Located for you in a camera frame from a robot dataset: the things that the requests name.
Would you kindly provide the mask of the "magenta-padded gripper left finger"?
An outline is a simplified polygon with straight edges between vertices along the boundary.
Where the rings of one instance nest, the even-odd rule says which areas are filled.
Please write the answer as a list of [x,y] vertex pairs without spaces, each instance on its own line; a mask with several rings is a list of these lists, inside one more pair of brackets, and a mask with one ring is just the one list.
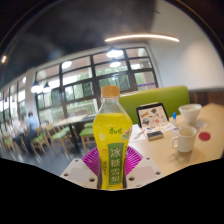
[[99,174],[99,154],[97,148],[93,148],[81,159],[73,159],[61,177],[81,187],[97,189]]

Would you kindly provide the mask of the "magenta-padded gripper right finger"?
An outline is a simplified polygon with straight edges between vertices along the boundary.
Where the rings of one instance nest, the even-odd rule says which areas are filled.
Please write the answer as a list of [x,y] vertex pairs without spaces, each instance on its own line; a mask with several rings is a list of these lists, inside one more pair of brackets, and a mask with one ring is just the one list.
[[163,173],[150,157],[143,157],[129,146],[125,160],[125,182],[127,189],[143,187],[163,177]]

